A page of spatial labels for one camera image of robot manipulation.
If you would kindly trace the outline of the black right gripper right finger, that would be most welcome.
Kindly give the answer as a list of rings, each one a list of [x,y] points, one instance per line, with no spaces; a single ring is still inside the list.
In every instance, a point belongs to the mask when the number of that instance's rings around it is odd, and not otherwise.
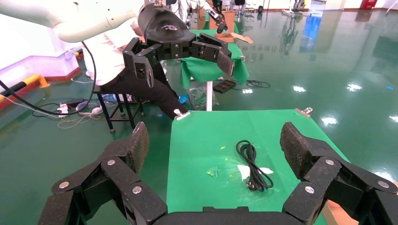
[[[304,136],[286,122],[281,149],[299,184],[283,213],[312,225],[327,201],[338,204],[361,225],[395,225],[398,189],[394,183],[344,160],[328,143]]]

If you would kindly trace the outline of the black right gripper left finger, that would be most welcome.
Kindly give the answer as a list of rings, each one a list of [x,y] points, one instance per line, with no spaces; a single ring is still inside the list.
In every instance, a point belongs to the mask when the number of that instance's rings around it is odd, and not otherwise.
[[[113,202],[129,224],[154,224],[168,208],[139,176],[148,150],[149,134],[139,122],[130,136],[111,142],[92,163],[56,182],[38,223],[85,225]]]

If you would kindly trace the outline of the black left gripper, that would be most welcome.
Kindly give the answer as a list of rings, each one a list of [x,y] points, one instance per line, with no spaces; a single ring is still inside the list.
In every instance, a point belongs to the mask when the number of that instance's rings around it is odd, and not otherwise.
[[[125,68],[136,78],[145,80],[149,88],[154,86],[152,66],[161,59],[192,56],[216,63],[224,74],[232,77],[235,62],[228,43],[206,33],[196,36],[168,7],[154,3],[144,6],[139,12],[138,24],[145,43],[134,37],[122,55]]]

